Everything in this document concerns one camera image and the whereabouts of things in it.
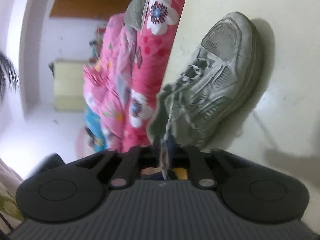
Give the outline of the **grey knitted cloth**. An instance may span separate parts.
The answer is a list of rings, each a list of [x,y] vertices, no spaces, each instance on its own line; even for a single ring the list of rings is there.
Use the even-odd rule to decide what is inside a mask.
[[[124,23],[136,31],[142,29],[142,21],[145,15],[148,0],[132,0],[125,12]]]

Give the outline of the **white mint sneaker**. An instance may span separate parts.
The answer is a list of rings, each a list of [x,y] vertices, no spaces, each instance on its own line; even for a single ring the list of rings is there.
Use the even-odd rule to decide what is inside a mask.
[[[198,57],[214,60],[200,85],[207,100],[191,115],[204,131],[204,142],[196,147],[208,143],[218,124],[249,98],[259,79],[262,55],[255,25],[240,12],[228,13],[206,33],[187,62]],[[168,116],[160,101],[163,88],[157,94],[157,108],[147,125],[149,140],[164,135]]]

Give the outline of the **cream yellow cabinet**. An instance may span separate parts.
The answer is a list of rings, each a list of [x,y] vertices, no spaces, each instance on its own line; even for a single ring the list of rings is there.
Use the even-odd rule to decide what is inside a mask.
[[[57,60],[51,64],[54,76],[54,109],[59,112],[82,112],[85,61]]]

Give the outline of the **brown wooden door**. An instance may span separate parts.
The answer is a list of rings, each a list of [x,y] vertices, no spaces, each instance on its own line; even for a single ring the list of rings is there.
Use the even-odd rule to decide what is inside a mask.
[[[55,0],[51,18],[86,18],[108,20],[123,13],[132,0]]]

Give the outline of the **white black speckled shoelace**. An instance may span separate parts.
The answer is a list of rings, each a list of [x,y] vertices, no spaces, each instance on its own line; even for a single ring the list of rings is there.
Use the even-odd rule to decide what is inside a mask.
[[[200,85],[213,64],[214,60],[207,57],[191,60],[175,82],[164,86],[160,93],[160,101],[168,116],[164,140],[172,137],[180,144],[194,146],[204,142],[204,131],[191,115],[207,100],[207,96],[200,92]]]

